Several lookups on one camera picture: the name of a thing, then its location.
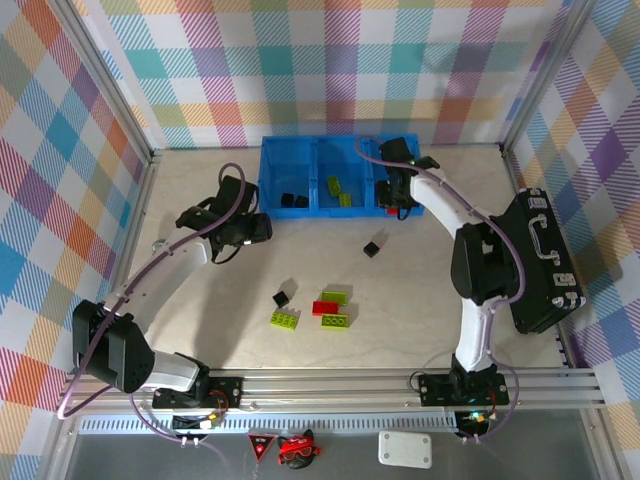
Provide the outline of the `aluminium corner post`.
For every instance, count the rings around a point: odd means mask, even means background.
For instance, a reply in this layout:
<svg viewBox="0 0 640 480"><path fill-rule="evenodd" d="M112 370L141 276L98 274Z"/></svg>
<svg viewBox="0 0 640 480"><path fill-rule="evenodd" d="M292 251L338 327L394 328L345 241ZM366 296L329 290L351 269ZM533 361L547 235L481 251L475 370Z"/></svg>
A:
<svg viewBox="0 0 640 480"><path fill-rule="evenodd" d="M555 79L562 63L579 36L586 21L590 18L599 0L571 0L561 22L554 21L558 27L551 41L545 40L547 47L537 61L538 69L529 82L528 90L508 122L503 140L499 143L502 154L511 152L524 135L535 110Z"/></svg>
<svg viewBox="0 0 640 480"><path fill-rule="evenodd" d="M88 28L72 0L45 0L77 50L85 68L105 97L114 116L146 164L154 163L154 149L126 102Z"/></svg>

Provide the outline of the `black hard case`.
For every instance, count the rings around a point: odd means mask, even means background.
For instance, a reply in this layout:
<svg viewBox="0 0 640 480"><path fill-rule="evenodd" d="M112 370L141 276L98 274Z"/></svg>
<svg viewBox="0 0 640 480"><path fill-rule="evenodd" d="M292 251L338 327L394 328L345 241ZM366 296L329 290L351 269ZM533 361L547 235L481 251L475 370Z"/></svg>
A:
<svg viewBox="0 0 640 480"><path fill-rule="evenodd" d="M525 291L510 305L516 330L542 333L587 303L547 193L523 188L493 221L524 266Z"/></svg>

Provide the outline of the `red triangle sticker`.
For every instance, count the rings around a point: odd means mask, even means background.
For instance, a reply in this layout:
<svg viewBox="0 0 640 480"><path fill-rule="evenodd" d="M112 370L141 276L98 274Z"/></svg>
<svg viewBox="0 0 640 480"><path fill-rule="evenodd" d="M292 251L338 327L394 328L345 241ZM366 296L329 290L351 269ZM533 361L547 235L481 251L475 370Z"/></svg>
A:
<svg viewBox="0 0 640 480"><path fill-rule="evenodd" d="M272 442L275 439L275 436L269 434L250 433L248 435L248 438L256 462L260 463L264 455L268 452Z"/></svg>

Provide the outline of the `white rectangular plate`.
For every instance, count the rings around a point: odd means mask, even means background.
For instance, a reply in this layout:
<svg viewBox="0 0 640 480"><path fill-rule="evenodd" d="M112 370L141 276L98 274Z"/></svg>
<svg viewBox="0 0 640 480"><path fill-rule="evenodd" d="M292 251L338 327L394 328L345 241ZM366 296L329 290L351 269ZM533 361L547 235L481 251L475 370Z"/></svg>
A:
<svg viewBox="0 0 640 480"><path fill-rule="evenodd" d="M378 460L387 466L430 469L433 460L431 436L383 430L378 436Z"/></svg>

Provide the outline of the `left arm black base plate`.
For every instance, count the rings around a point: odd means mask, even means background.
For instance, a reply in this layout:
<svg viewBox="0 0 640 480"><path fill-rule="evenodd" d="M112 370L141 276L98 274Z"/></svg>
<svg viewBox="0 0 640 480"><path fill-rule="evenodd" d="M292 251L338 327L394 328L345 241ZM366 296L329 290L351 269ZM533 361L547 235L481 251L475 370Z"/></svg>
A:
<svg viewBox="0 0 640 480"><path fill-rule="evenodd" d="M238 408L242 397L241 377L203 377L188 390L168 388L154 391L154 409L229 409Z"/></svg>

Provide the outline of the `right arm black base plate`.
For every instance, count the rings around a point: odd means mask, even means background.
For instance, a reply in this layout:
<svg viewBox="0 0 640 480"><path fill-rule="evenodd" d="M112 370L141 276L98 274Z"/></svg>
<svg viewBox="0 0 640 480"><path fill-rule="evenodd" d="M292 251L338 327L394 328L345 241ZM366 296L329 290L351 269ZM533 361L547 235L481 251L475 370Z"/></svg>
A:
<svg viewBox="0 0 640 480"><path fill-rule="evenodd" d="M475 376L470 384L449 374L419 374L417 391L423 407L506 406L510 402L500 373Z"/></svg>

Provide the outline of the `aluminium cross rail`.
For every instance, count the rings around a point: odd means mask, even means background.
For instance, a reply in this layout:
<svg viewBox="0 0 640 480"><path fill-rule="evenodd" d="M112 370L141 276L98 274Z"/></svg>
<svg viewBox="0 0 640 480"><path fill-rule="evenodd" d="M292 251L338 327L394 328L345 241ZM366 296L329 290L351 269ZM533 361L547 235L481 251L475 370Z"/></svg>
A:
<svg viewBox="0 0 640 480"><path fill-rule="evenodd" d="M423 407L417 391L419 374L409 369L238 369L215 370L211 377L241 377L242 397L232 413L389 413L425 411L491 411L520 409L589 409L604 406L604 396L589 369L533 368L504 375L510 402L506 406ZM215 409L154 409L154 389L133 395L141 407L158 413L206 414Z"/></svg>

